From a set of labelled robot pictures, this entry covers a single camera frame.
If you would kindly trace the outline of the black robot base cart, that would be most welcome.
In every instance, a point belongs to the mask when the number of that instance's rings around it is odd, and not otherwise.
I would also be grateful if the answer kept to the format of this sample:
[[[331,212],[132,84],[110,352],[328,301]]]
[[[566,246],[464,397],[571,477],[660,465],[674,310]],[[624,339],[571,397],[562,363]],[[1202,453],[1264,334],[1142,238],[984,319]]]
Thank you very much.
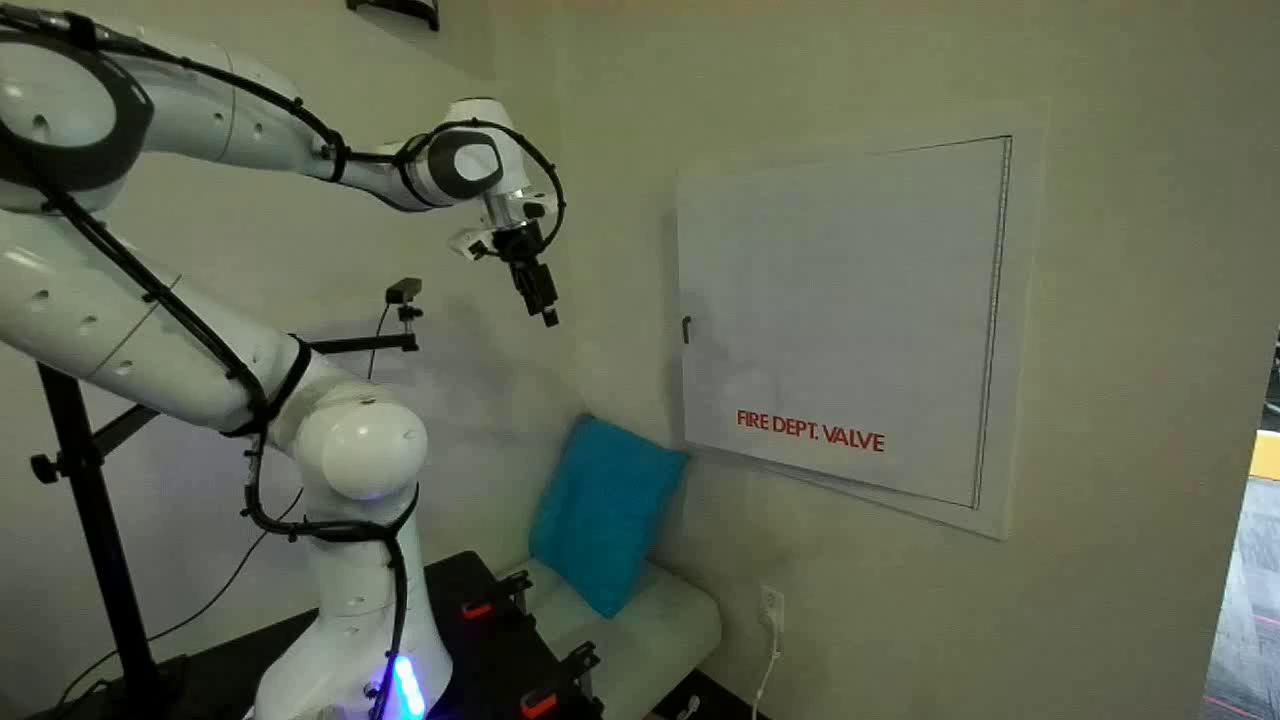
[[[604,720],[594,690],[602,663],[594,644],[556,655],[526,603],[532,579],[517,569],[495,576],[475,551],[430,562],[430,586],[451,687],[425,720]],[[310,612],[198,655],[165,659],[186,678],[169,720],[240,720],[257,677],[303,632]],[[95,678],[86,697],[62,699],[34,720],[146,720],[120,707],[120,678]],[[709,678],[685,677],[646,720],[747,720],[747,702]]]

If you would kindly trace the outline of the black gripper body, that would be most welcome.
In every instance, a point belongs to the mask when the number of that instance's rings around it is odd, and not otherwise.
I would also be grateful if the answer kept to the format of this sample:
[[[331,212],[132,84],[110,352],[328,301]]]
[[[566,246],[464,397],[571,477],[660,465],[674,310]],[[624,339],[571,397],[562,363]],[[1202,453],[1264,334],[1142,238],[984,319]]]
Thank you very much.
[[[542,237],[532,222],[526,229],[502,229],[492,237],[495,256],[510,264],[517,291],[526,295],[527,310],[552,308],[552,277],[542,264]]]

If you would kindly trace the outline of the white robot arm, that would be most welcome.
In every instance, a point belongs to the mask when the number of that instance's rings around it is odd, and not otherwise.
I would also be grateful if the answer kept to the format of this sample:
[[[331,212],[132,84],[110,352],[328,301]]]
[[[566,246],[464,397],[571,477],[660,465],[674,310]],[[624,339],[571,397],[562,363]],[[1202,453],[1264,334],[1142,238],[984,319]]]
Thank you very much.
[[[556,310],[542,252],[566,184],[495,101],[459,101],[397,146],[352,146],[268,69],[79,13],[0,8],[3,342],[150,413],[293,456],[322,612],[257,683],[247,720],[425,720],[451,683],[422,569],[425,421],[310,339],[146,264],[100,206],[150,152],[297,173],[397,212],[486,206],[473,243]]]

